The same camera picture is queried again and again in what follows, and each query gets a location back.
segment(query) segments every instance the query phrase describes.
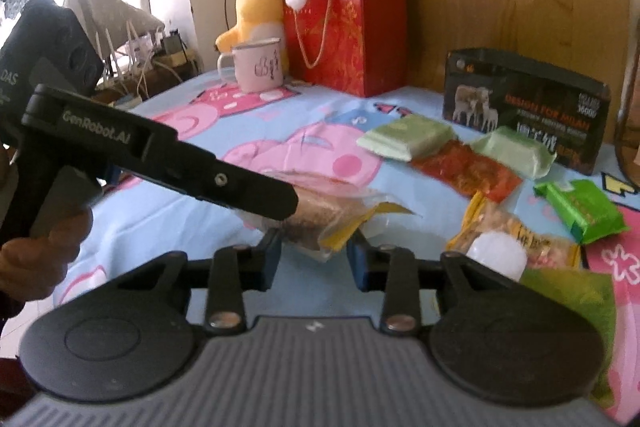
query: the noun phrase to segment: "gray ribbed surface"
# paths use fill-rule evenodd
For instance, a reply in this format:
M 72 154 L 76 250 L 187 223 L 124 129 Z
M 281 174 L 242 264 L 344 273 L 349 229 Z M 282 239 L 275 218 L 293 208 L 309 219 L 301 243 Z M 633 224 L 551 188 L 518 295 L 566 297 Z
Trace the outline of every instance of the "gray ribbed surface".
M 453 387 L 414 340 L 369 319 L 264 318 L 216 339 L 193 368 L 157 393 L 112 406 L 34 400 L 11 427 L 613 427 L 587 400 L 504 409 Z

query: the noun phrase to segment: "yellow plush toy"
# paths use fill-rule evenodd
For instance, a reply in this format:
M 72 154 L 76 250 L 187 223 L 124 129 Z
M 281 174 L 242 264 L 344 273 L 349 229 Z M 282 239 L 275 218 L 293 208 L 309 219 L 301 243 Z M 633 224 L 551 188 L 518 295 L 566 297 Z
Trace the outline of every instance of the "yellow plush toy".
M 283 0 L 236 0 L 236 25 L 216 39 L 220 52 L 229 52 L 241 42 L 280 38 L 283 73 L 289 73 L 289 57 L 284 36 Z

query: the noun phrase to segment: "rope handle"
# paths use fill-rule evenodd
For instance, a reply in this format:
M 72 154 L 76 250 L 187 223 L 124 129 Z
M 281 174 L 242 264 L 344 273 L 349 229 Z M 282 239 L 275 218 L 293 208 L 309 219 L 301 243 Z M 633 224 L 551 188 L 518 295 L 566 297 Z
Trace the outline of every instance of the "rope handle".
M 302 35 L 300 35 L 300 30 L 298 28 L 298 12 L 293 12 L 293 19 L 296 24 L 296 35 L 298 36 L 298 44 L 300 44 L 300 51 L 302 52 L 302 58 L 305 61 L 305 65 L 309 70 L 315 68 L 322 58 L 322 53 L 324 52 L 324 42 L 326 39 L 326 29 L 329 23 L 329 15 L 331 15 L 331 8 L 334 4 L 334 0 L 327 0 L 326 3 L 326 13 L 324 14 L 324 27 L 322 28 L 322 41 L 320 42 L 320 51 L 318 52 L 318 57 L 314 60 L 313 64 L 309 62 L 309 58 L 306 54 L 305 45 L 302 43 Z

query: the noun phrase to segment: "green snack package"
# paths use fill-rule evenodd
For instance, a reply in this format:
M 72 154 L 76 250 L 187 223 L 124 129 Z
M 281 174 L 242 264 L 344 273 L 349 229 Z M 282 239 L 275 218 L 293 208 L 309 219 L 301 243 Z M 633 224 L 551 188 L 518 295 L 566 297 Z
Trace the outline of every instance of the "green snack package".
M 357 144 L 378 156 L 408 162 L 435 154 L 446 142 L 456 138 L 449 124 L 410 114 L 366 132 Z
M 614 397 L 607 379 L 616 333 L 616 302 L 611 276 L 588 270 L 527 268 L 520 284 L 566 306 L 598 330 L 605 346 L 605 362 L 591 397 L 603 409 L 613 406 Z
M 557 156 L 551 154 L 542 142 L 508 127 L 498 127 L 469 145 L 474 152 L 489 156 L 530 180 L 549 174 Z
M 591 180 L 541 183 L 533 192 L 545 197 L 581 245 L 629 230 L 622 213 Z

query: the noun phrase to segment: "red snack package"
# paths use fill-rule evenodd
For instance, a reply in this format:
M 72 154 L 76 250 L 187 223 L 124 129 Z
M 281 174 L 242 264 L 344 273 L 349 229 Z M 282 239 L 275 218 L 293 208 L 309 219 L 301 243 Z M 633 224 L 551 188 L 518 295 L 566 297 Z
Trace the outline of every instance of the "red snack package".
M 411 165 L 467 198 L 482 192 L 496 203 L 502 203 L 522 182 L 508 167 L 473 152 L 457 140 L 447 142 L 433 156 L 413 160 Z

